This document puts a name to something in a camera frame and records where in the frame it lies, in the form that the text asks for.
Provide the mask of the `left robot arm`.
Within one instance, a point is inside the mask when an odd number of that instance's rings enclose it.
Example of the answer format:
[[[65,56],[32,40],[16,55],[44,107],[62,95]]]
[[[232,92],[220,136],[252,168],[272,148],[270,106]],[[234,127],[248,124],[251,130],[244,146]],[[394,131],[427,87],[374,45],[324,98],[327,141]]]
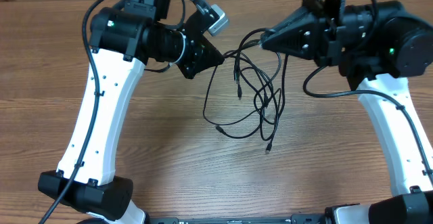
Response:
[[[91,223],[147,223],[132,201],[133,182],[116,175],[116,151],[131,96],[149,59],[177,66],[192,79],[223,63],[209,36],[229,23],[226,13],[206,0],[176,25],[164,23],[170,0],[95,2],[82,23],[89,73],[70,143],[55,170],[40,174],[38,189],[90,215]]]

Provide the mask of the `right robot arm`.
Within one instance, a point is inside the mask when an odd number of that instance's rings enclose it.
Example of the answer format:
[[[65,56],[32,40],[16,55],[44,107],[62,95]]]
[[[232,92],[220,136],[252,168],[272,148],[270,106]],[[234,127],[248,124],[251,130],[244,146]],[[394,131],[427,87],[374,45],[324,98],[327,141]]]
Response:
[[[392,197],[341,204],[293,223],[431,223],[432,146],[409,92],[409,78],[432,63],[432,26],[398,1],[346,5],[303,0],[263,33],[263,49],[336,66],[367,111],[390,175]]]

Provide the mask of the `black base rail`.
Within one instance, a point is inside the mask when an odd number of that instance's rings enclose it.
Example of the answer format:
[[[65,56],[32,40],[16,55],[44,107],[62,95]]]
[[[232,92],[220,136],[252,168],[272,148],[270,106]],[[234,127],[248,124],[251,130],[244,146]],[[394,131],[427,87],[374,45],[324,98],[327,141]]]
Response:
[[[145,223],[151,224],[369,224],[370,205],[343,204],[327,207],[324,213],[296,213],[285,217],[233,217],[207,219],[179,219],[176,217],[151,217]]]

